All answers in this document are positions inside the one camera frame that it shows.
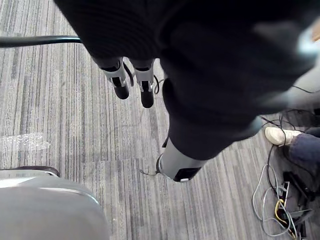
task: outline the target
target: sneaker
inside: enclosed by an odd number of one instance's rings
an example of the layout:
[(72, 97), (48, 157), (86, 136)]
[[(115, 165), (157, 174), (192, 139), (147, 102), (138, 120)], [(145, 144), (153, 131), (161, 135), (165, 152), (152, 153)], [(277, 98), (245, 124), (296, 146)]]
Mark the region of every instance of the sneaker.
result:
[(265, 137), (274, 145), (289, 145), (293, 138), (301, 134), (295, 130), (281, 130), (278, 127), (266, 127), (264, 130)]

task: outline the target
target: striped carpet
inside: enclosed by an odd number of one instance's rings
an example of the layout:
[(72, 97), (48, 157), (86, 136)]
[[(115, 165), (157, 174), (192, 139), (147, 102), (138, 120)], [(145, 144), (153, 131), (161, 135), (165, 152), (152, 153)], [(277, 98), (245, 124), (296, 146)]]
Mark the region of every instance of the striped carpet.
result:
[[(0, 36), (62, 34), (74, 32), (53, 1), (0, 1)], [(162, 79), (158, 61), (155, 74)], [(263, 132), (234, 143), (194, 180), (178, 184), (139, 171), (154, 170), (168, 122), (161, 93), (150, 109), (142, 107), (136, 86), (119, 100), (80, 44), (0, 49), (2, 168), (46, 165), (84, 184), (103, 206), (112, 240), (270, 239), (251, 203), (271, 147)], [(271, 164), (279, 176), (290, 168), (278, 152)], [(267, 188), (263, 178), (260, 211)], [(270, 196), (268, 216), (274, 207)], [(273, 223), (266, 228), (281, 231)], [(320, 239), (319, 217), (307, 230), (309, 240)]]

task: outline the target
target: person's leg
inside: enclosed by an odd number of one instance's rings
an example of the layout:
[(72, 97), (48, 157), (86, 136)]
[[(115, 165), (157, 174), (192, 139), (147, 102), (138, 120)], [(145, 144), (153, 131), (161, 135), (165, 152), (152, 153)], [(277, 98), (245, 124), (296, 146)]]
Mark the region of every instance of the person's leg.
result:
[(320, 138), (299, 131), (283, 131), (277, 127), (267, 127), (265, 136), (272, 144), (278, 146), (283, 146), (285, 142), (289, 147), (288, 153), (291, 159), (320, 163)]
[(320, 163), (320, 138), (306, 133), (299, 134), (289, 146), (289, 156), (296, 160)]
[(320, 138), (320, 127), (312, 127), (310, 129), (308, 129), (307, 131), (305, 131), (305, 133), (313, 135), (317, 138)]

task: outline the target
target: blue jeans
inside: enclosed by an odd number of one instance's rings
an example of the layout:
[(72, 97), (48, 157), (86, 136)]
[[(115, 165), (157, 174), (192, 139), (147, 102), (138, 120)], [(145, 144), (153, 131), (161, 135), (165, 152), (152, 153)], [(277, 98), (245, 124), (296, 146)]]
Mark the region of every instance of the blue jeans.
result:
[(289, 147), (289, 156), (295, 160), (320, 163), (320, 127), (296, 136)]

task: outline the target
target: black cloth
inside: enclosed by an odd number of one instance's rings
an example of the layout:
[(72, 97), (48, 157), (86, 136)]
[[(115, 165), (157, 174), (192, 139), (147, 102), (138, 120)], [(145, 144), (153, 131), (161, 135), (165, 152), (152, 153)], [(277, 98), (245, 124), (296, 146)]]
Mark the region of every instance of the black cloth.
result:
[(316, 0), (55, 2), (99, 67), (111, 57), (160, 58), (168, 136), (197, 160), (254, 135), (256, 116), (284, 109), (283, 93), (316, 59), (298, 41)]

